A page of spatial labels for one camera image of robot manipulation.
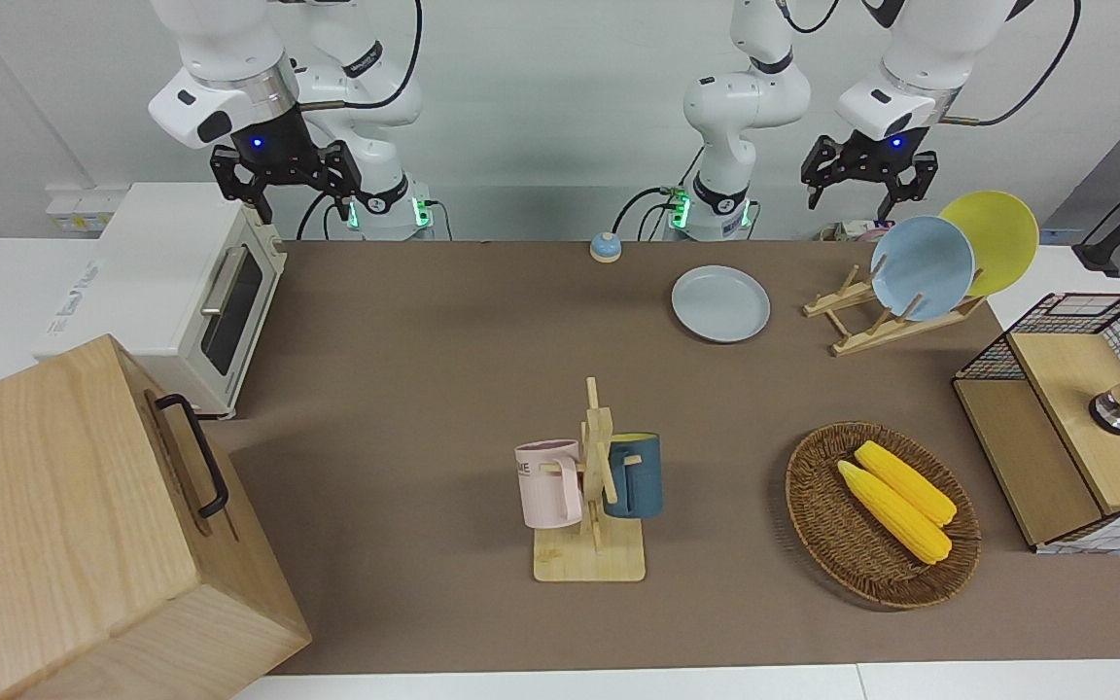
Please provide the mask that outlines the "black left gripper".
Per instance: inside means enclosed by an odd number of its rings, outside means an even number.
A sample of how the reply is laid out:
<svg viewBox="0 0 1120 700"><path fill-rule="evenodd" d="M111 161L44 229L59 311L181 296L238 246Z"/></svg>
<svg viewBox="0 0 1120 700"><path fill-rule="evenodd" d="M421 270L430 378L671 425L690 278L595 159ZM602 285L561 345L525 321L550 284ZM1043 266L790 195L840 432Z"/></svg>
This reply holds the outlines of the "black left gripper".
<svg viewBox="0 0 1120 700"><path fill-rule="evenodd" d="M834 161L836 172L841 176L884 183L886 194L876 209L876 220L889 220L892 209L902 202L924 199L939 169L937 153L920 153L926 136L928 127L907 129L884 139L853 131L839 155L834 139L818 136L801 164L801 183L808 192L806 208L814 211L818 207L830 183Z"/></svg>

